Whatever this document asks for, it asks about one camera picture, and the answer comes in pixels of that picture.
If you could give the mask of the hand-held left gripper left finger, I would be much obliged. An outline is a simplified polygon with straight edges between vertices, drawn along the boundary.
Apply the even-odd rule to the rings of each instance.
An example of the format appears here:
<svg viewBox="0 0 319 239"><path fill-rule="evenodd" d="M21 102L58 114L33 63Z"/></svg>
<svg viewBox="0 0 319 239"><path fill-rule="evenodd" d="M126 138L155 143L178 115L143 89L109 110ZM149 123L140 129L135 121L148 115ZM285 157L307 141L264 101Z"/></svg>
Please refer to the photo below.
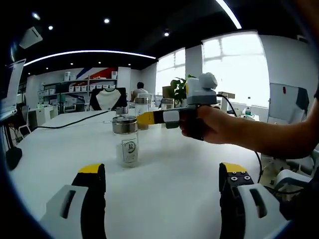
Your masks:
<svg viewBox="0 0 319 239"><path fill-rule="evenodd" d="M54 239L105 239L105 193L105 165L85 166L46 203L40 224Z"/></svg>

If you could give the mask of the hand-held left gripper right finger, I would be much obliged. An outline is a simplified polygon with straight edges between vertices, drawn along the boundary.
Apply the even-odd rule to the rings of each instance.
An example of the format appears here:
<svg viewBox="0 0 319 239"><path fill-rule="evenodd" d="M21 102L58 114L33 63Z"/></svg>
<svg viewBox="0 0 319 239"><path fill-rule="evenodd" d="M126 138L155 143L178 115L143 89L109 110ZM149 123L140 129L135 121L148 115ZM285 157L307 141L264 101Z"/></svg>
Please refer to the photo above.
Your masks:
<svg viewBox="0 0 319 239"><path fill-rule="evenodd" d="M290 223L279 201L238 164L219 164L219 192L221 239L278 239Z"/></svg>

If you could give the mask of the person's right hand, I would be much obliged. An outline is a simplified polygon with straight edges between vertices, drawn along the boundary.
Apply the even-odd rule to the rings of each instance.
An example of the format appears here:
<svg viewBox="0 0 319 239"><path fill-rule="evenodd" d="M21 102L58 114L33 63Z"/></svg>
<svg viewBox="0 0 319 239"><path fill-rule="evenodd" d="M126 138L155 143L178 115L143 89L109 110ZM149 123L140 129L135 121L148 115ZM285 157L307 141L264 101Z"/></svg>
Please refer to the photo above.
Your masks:
<svg viewBox="0 0 319 239"><path fill-rule="evenodd" d="M217 108L210 106L200 106L196 109L195 124L191 122L189 115L181 116L180 129L186 137L192 137L192 131L199 131L203 141L212 144L226 144L228 115Z"/></svg>

